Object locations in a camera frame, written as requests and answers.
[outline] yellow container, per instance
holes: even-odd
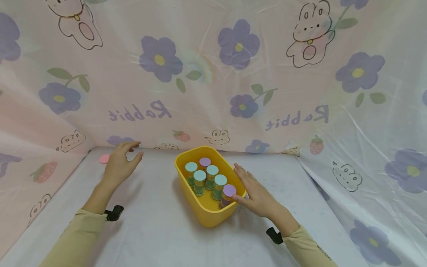
[[[197,216],[197,219],[204,227],[211,228],[227,219],[237,208],[237,203],[233,202],[223,209],[219,209],[219,201],[212,198],[211,191],[206,191],[203,196],[197,197],[185,178],[185,165],[188,162],[199,162],[199,159],[206,157],[219,168],[219,173],[227,177],[227,183],[234,185],[237,194],[246,196],[246,190],[239,177],[234,172],[234,168],[212,147],[197,147],[179,154],[175,159],[175,167],[178,171],[178,180],[182,192]]]

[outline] beige sleeve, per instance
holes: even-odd
[[[283,242],[301,267],[338,267],[302,225]]]
[[[78,210],[40,267],[84,267],[104,228],[107,214]]]

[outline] plastic vial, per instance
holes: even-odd
[[[219,203],[219,208],[225,208],[233,202],[232,196],[237,193],[236,188],[233,185],[225,185],[222,189],[222,199]]]
[[[222,188],[224,187],[224,185],[227,184],[227,177],[225,177],[222,174],[218,174],[217,176],[215,176],[215,187],[213,188],[212,191],[212,197],[215,200],[221,200],[222,199]]]
[[[200,164],[201,170],[206,171],[206,168],[211,164],[211,160],[209,158],[201,158],[199,160],[199,164]]]
[[[198,197],[205,192],[206,173],[202,170],[194,172],[194,194]]]
[[[197,171],[197,163],[188,162],[185,165],[185,170],[187,172],[187,183],[190,187],[194,187],[194,172]]]
[[[215,165],[209,165],[206,168],[208,177],[206,179],[205,187],[207,190],[212,191],[215,187],[215,176],[218,174],[219,169]]]

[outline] pink disc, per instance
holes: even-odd
[[[107,164],[109,158],[110,158],[110,154],[104,154],[99,158],[99,161],[102,164]]]

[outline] black clip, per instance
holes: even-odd
[[[107,214],[107,221],[109,222],[115,222],[120,218],[120,214],[122,214],[123,210],[125,208],[119,205],[114,206],[113,211],[105,211],[104,213]]]
[[[276,233],[276,230],[274,230],[273,227],[268,228],[266,234],[271,238],[271,240],[273,240],[275,244],[280,245],[283,243],[282,234],[280,232]]]

